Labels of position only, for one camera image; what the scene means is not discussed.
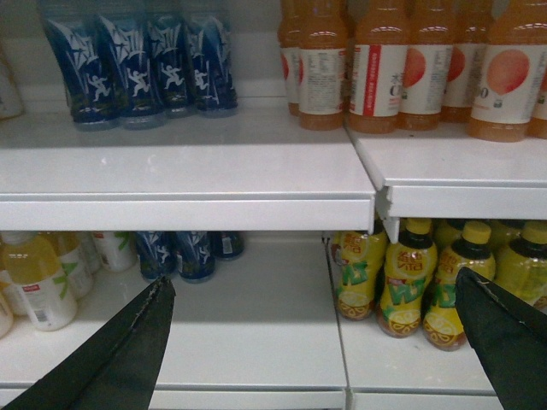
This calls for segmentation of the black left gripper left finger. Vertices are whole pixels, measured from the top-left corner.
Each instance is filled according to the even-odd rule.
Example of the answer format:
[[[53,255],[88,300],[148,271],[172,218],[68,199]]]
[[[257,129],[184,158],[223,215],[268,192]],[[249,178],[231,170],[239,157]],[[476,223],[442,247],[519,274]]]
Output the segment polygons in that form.
[[[176,292],[149,284],[6,409],[147,409],[168,342]]]

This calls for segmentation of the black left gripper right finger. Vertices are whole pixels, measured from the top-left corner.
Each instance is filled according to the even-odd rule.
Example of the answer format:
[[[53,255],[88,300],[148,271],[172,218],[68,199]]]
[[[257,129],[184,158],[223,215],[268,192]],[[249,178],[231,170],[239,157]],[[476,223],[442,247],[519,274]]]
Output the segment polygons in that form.
[[[456,311],[502,407],[545,409],[546,315],[466,267]]]

